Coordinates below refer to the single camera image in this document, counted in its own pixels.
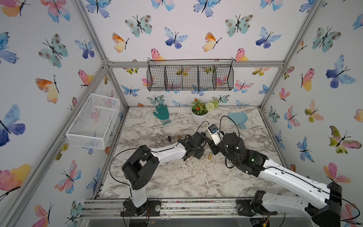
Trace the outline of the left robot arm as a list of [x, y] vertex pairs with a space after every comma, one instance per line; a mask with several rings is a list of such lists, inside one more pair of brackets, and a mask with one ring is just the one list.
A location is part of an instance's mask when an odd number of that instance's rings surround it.
[[161, 148], [150, 149], [146, 145], [137, 148], [122, 167], [124, 177], [130, 184], [133, 206], [139, 209], [146, 205], [146, 185], [159, 165], [179, 159], [186, 161], [192, 156], [200, 159], [204, 150], [202, 145], [185, 142]]

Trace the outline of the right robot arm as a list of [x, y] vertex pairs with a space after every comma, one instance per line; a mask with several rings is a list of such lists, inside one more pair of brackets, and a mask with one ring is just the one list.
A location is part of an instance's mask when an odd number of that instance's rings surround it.
[[207, 139], [215, 154], [245, 174], [274, 182], [294, 193], [294, 196], [274, 195], [259, 190], [251, 202], [254, 212], [292, 213], [306, 216], [319, 227], [339, 227], [341, 224], [342, 187], [336, 182], [320, 183], [289, 170], [266, 155], [247, 149], [244, 141], [233, 133], [210, 132]]

